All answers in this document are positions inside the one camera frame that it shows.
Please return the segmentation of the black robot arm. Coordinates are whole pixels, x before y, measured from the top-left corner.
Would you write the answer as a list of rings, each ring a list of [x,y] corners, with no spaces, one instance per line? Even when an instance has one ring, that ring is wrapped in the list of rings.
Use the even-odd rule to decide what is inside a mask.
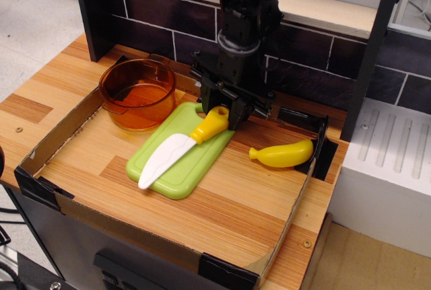
[[[227,107],[235,131],[253,113],[269,116],[275,94],[263,76],[265,50],[284,15],[278,0],[220,0],[220,6],[218,53],[196,50],[191,73],[201,82],[203,111]]]

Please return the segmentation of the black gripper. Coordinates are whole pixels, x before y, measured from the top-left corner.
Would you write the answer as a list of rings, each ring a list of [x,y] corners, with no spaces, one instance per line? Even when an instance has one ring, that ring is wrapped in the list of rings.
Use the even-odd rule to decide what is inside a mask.
[[[196,50],[191,73],[201,83],[201,103],[208,114],[216,106],[230,109],[228,129],[235,131],[250,114],[269,116],[275,94],[263,78],[263,55],[217,54]]]

